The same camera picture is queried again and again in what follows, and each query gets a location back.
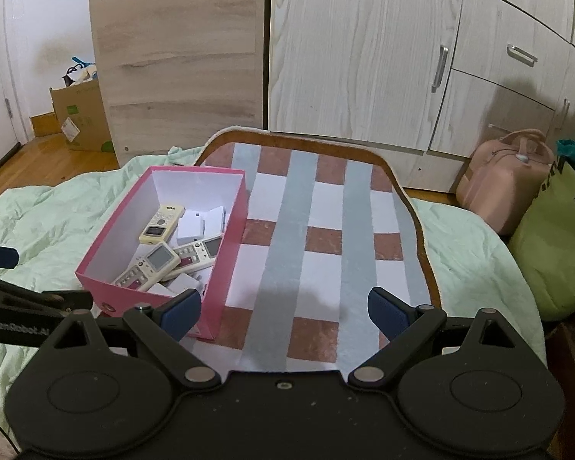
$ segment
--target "brown square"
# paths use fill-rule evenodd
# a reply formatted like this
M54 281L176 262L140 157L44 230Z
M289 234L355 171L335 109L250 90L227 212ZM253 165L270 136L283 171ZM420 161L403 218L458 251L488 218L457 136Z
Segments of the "brown square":
M336 254L343 253L343 232L341 230L331 230L330 228L317 228L310 226L307 228L307 242L305 251L312 253Z
M289 160L292 151L277 147L262 146L260 149L260 162L258 163L258 173L268 175L287 176Z
M373 166L373 171L370 175L370 189L380 192L392 191L392 182L381 166Z
M375 233L375 259L387 261L402 261L402 245L400 233Z
M287 357L334 363L337 342L338 322L295 316Z
M390 344L390 341L388 341L388 338L385 335L383 335L383 332L379 331L379 349L382 350L388 344Z
M343 185L345 184L346 168L347 159L320 154L317 158L317 173L315 175L315 181Z
M214 166L218 168L232 167L233 155L234 143L226 143L209 154L209 157L205 159L205 166Z
M241 244L270 246L270 239L273 238L275 225L274 221L248 219L245 223Z
M236 350L243 349L251 314L252 310L224 306L219 334L213 343Z

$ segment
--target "green bag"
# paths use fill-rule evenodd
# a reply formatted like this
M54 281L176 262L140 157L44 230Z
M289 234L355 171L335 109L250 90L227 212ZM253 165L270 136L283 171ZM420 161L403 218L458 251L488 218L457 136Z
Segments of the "green bag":
M509 243L543 321L575 311L575 170L552 164Z

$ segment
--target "black cable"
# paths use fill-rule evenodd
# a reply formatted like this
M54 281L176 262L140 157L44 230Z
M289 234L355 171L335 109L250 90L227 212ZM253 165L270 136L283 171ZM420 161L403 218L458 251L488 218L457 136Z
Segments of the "black cable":
M2 433L2 435L7 439L7 441L10 443L10 445L13 447L13 449L15 450L15 453L19 454L20 451L17 449L17 447L15 446L15 443L13 443L13 441L11 440L11 438L8 436L8 434L6 432L4 432L4 429L0 427L0 432Z

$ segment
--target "door hinge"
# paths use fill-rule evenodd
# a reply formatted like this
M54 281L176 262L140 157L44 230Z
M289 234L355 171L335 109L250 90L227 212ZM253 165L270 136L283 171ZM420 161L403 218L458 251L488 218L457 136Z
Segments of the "door hinge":
M4 103L7 104L8 117L13 119L13 109L11 109L11 103L7 98L4 99Z

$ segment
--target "remote control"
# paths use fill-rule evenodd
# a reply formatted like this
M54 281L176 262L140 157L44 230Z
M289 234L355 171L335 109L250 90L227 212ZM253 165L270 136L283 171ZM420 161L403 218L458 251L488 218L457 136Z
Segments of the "remote control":
M142 258L138 258L134 266L121 273L114 284L118 287L146 292L177 266L179 261L179 256L168 247L166 242L160 242Z
M223 233L220 233L214 237L194 240L189 244L176 247L175 253L179 256L180 262L174 270L164 276L162 281L171 280L182 273L190 274L212 266L223 236Z
M138 237L141 244L167 242L185 209L179 205L162 205Z

